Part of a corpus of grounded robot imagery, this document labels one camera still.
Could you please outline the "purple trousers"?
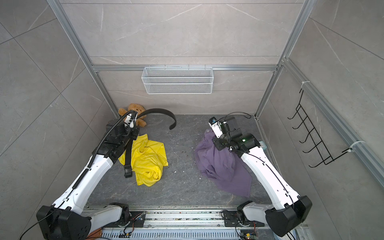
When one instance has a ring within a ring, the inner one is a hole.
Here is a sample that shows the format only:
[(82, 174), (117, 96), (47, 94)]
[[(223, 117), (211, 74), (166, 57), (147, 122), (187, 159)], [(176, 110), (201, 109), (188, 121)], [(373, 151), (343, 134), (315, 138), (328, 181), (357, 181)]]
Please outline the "purple trousers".
[(248, 198), (251, 195), (252, 176), (243, 161), (228, 148), (219, 151), (213, 142), (215, 133), (206, 130), (195, 148), (195, 162), (201, 174), (213, 181), (222, 191)]

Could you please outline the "yellow trousers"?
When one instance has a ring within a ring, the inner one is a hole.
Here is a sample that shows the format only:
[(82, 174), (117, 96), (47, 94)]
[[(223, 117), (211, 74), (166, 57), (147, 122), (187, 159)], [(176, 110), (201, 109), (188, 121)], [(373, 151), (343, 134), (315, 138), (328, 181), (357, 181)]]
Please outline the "yellow trousers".
[(133, 141), (131, 166), (138, 186), (153, 186), (158, 182), (164, 167), (169, 165), (163, 143), (151, 141), (147, 134)]

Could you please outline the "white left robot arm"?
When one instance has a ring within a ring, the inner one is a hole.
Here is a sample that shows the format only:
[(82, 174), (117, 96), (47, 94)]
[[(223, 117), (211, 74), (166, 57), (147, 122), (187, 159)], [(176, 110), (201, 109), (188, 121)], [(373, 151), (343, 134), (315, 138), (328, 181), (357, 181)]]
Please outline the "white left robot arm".
[(139, 128), (132, 117), (109, 122), (107, 132), (92, 152), (90, 160), (68, 189), (51, 206), (42, 206), (37, 220), (46, 240), (85, 240), (108, 225), (126, 227), (132, 222), (129, 206), (112, 203), (85, 214), (86, 203), (105, 173), (119, 157), (132, 148)]

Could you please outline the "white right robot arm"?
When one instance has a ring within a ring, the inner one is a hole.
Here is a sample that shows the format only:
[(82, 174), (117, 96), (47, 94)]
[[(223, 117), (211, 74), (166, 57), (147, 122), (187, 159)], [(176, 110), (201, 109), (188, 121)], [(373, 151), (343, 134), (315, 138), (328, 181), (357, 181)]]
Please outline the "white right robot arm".
[(247, 222), (266, 224), (280, 238), (294, 238), (291, 233), (303, 223), (313, 203), (308, 196), (300, 196), (280, 175), (252, 134), (243, 134), (234, 117), (209, 119), (215, 137), (213, 143), (220, 151), (235, 153), (254, 173), (272, 203), (247, 202), (238, 207), (238, 213)]

